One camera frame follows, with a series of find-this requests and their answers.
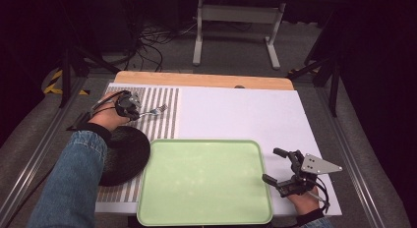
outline plastic tray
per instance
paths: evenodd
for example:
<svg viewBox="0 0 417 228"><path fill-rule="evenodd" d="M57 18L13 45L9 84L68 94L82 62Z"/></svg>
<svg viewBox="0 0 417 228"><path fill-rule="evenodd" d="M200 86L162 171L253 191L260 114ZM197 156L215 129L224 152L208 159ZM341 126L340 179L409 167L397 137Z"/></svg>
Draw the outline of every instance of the plastic tray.
<svg viewBox="0 0 417 228"><path fill-rule="evenodd" d="M145 226L265 224L272 218L253 141L156 140L139 197Z"/></svg>

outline white table surface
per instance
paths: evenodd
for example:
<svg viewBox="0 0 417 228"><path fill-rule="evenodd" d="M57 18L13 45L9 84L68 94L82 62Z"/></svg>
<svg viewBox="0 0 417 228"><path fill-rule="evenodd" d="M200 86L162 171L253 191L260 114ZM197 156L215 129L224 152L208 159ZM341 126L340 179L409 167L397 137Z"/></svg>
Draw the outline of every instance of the white table surface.
<svg viewBox="0 0 417 228"><path fill-rule="evenodd" d="M321 157L296 90L177 87L181 88L177 139L255 141L263 152L266 173L278 182L289 180L293 172L288 158L272 153L275 147L287 151L299 149L303 155L310 153ZM320 178L328 188L330 208L327 215L341 215L328 175ZM274 187L269 190L275 216L296 214L288 199L281 198ZM136 214L137 206L136 202L98 202L95 211Z"/></svg>

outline jeans sleeve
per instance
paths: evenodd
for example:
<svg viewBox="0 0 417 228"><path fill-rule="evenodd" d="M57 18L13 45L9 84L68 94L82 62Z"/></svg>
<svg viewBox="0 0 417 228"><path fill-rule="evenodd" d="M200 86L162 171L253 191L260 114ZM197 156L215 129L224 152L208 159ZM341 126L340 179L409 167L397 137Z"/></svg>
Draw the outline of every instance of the jeans sleeve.
<svg viewBox="0 0 417 228"><path fill-rule="evenodd" d="M330 221L325 218L319 218L317 220L311 221L303 226L301 226L300 228L332 228L333 226L331 225Z"/></svg>
<svg viewBox="0 0 417 228"><path fill-rule="evenodd" d="M94 227L98 182L107 145L90 131L75 132L42 191L28 227Z"/></svg>

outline striped mat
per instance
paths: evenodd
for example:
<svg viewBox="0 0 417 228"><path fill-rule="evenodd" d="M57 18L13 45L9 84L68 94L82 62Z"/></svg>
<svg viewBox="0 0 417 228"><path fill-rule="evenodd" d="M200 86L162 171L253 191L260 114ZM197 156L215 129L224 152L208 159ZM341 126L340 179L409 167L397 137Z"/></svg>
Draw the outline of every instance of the striped mat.
<svg viewBox="0 0 417 228"><path fill-rule="evenodd" d="M177 129L177 109L180 98L180 89L177 87L120 87L109 86L109 91L128 90L136 92L142 103L140 112L166 103L168 109L158 117L144 116L126 126L141 130L150 142L156 139L174 139ZM115 187L99 187L97 202L135 202L138 201L141 176L138 175L131 181Z"/></svg>

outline black round plate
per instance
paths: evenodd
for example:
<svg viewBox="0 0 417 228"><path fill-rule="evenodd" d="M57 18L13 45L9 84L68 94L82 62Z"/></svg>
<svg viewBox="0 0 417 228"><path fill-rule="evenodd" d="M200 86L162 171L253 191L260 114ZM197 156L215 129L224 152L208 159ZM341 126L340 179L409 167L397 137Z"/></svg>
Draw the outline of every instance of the black round plate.
<svg viewBox="0 0 417 228"><path fill-rule="evenodd" d="M121 126L112 132L100 186L118 186L140 174L149 161L147 136L133 127Z"/></svg>

